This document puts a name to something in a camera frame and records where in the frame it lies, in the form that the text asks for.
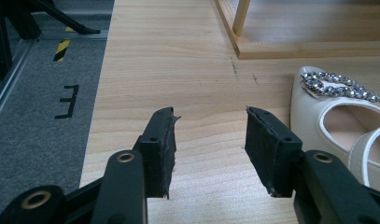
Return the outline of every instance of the white shoe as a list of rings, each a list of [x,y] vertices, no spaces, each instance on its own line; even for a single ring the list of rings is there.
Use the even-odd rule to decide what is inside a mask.
[[[370,102],[380,98],[371,92],[364,94],[365,99],[355,98],[361,97],[359,91],[353,91],[351,81],[340,80],[342,77],[336,77],[338,83],[318,77],[319,82],[313,79],[307,88],[302,74],[307,77],[313,72],[326,74],[320,68],[305,66],[294,78],[291,130],[303,140],[303,151],[330,152],[347,165],[361,184],[380,191],[380,107]]]

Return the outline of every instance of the floor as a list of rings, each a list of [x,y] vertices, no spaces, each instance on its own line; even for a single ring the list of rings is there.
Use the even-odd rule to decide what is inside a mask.
[[[79,186],[113,1],[55,1],[56,7],[104,37],[71,38],[60,61],[66,26],[45,13],[34,17],[43,34],[0,110],[0,213],[20,193]],[[12,52],[27,45],[7,22]]]

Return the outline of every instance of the black and yellow tape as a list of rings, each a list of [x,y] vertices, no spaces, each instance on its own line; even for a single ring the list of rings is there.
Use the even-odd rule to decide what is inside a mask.
[[[71,29],[70,27],[67,27],[65,29],[65,31],[66,32],[72,32],[73,29]],[[70,44],[70,40],[69,39],[61,41],[61,43],[58,46],[58,50],[55,53],[55,57],[53,58],[54,62],[62,62],[63,61],[64,54],[65,54],[65,52],[66,52],[69,44]]]

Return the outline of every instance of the rhinestone buckle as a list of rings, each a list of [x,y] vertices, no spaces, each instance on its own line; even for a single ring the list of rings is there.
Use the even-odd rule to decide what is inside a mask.
[[[302,73],[303,87],[312,92],[313,94],[320,96],[332,96],[332,97],[349,97],[360,100],[367,100],[371,103],[380,103],[380,96],[368,91],[364,86],[360,85],[356,80],[349,79],[348,77],[338,76],[334,73],[327,72],[308,72]],[[344,84],[343,87],[324,86],[325,82]]]

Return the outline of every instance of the light wood surface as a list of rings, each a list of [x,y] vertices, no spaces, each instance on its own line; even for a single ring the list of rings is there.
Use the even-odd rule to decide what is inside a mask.
[[[233,20],[233,25],[232,25],[232,30],[238,36],[242,33],[243,25],[245,24],[245,19],[246,19],[249,5],[250,5],[250,0],[241,0],[238,3],[238,7],[235,13],[235,19]]]
[[[380,0],[215,1],[241,59],[380,55]]]
[[[81,186],[173,106],[182,118],[170,200],[148,200],[149,223],[297,223],[292,199],[267,194],[243,147],[247,105],[289,125],[303,65],[380,94],[380,57],[238,60],[213,0],[116,0]]]

